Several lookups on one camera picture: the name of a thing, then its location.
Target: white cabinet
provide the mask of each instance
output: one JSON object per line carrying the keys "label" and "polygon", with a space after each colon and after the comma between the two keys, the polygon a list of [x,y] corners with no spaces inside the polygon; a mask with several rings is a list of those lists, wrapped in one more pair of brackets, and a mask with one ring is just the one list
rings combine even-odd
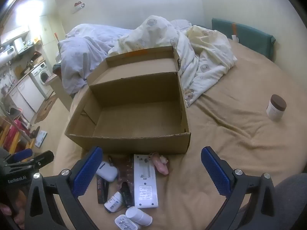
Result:
{"label": "white cabinet", "polygon": [[1,44],[8,45],[9,43],[13,42],[15,39],[19,37],[24,37],[28,32],[29,28],[27,25],[13,29],[12,31],[4,33],[0,36]]}
{"label": "white cabinet", "polygon": [[40,93],[32,79],[27,75],[18,85],[17,89],[30,105],[30,107],[38,112],[38,109],[44,101],[44,96]]}
{"label": "white cabinet", "polygon": [[17,87],[13,88],[9,95],[15,105],[22,109],[22,115],[30,122],[34,117],[34,111],[27,104],[21,93],[18,91]]}
{"label": "white cabinet", "polygon": [[53,35],[53,32],[51,30],[48,17],[47,16],[40,16],[39,22],[41,26],[41,33],[40,38],[43,45],[48,44],[49,42],[52,42],[55,40],[55,36]]}
{"label": "white cabinet", "polygon": [[52,67],[56,64],[56,54],[59,51],[57,44],[57,41],[52,41],[43,46],[47,59]]}

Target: floor mat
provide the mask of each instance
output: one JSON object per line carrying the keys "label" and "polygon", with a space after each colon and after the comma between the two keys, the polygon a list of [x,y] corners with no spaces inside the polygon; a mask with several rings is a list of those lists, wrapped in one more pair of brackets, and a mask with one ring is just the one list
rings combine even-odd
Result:
{"label": "floor mat", "polygon": [[40,110],[37,113],[37,118],[34,123],[38,123],[44,120],[47,116],[49,111],[51,110],[52,106],[56,102],[58,97],[55,95],[51,96],[48,100],[44,101],[44,104],[41,106]]}

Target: white bottle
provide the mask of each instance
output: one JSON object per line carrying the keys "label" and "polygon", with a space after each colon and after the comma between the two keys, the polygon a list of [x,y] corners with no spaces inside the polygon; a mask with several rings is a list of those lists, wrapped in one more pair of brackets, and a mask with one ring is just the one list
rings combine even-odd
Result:
{"label": "white bottle", "polygon": [[126,211],[126,216],[128,219],[145,227],[149,226],[153,221],[153,218],[150,215],[144,213],[142,210],[136,207],[128,208]]}
{"label": "white bottle", "polygon": [[116,192],[105,204],[105,208],[109,213],[114,213],[122,205],[122,195]]}

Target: washing machine door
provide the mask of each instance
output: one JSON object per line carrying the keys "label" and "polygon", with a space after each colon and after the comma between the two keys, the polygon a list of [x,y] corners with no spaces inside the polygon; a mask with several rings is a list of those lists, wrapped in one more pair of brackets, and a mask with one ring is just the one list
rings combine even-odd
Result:
{"label": "washing machine door", "polygon": [[43,70],[40,72],[39,74],[39,80],[41,82],[42,85],[45,85],[45,82],[47,81],[47,79],[49,78],[50,76],[48,75],[48,73]]}

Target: beige bedsheet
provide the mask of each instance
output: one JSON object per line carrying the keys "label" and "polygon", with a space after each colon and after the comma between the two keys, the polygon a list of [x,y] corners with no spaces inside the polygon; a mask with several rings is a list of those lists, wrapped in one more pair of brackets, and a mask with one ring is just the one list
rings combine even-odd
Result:
{"label": "beige bedsheet", "polygon": [[[300,173],[307,162],[307,96],[291,78],[266,57],[231,41],[238,59],[227,75],[188,109],[191,144],[185,155],[169,156],[170,174],[157,174],[159,207],[144,210],[153,217],[146,229],[204,230],[224,201],[201,163],[200,152],[210,145],[232,168],[249,175],[271,174],[274,184]],[[72,104],[76,108],[80,94]],[[279,123],[266,115],[272,94],[287,102]],[[71,168],[81,148],[61,137],[54,173]],[[112,184],[109,195],[115,192]],[[96,179],[80,202],[99,229],[118,229],[114,219],[97,203]],[[63,206],[64,221],[73,229]]]}

